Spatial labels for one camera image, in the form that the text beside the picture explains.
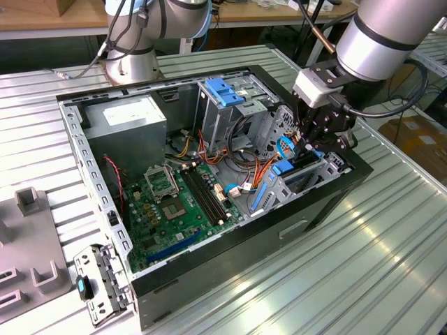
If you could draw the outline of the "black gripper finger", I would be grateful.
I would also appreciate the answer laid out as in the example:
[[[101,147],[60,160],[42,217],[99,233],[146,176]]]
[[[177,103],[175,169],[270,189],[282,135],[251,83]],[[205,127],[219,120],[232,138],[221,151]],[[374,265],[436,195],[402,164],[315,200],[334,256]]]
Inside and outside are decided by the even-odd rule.
[[[321,152],[343,153],[358,145],[358,140],[351,131],[323,134],[313,143],[313,148]]]
[[[298,127],[300,139],[294,149],[295,152],[302,152],[305,150],[305,145],[308,143],[308,136],[312,130],[312,122],[314,120],[315,109],[308,106],[306,102],[297,94],[293,95],[293,120]]]

